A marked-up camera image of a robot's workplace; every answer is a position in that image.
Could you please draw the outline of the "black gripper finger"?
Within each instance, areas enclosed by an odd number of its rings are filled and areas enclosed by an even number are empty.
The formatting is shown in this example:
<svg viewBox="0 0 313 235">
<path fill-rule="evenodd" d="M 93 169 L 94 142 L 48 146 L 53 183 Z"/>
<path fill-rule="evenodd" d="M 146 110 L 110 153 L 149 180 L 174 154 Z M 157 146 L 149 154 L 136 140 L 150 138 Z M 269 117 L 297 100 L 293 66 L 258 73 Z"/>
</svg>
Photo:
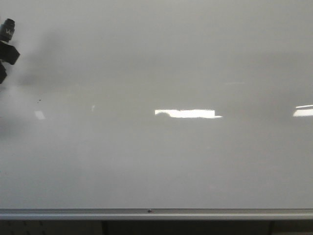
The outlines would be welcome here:
<svg viewBox="0 0 313 235">
<path fill-rule="evenodd" d="M 0 84 L 3 83 L 6 77 L 7 77 L 6 68 L 4 67 L 2 62 L 0 62 Z"/>
<path fill-rule="evenodd" d="M 0 59 L 14 65 L 16 61 L 18 60 L 20 56 L 20 53 L 17 51 L 17 49 L 4 42 L 0 42 Z"/>
</svg>

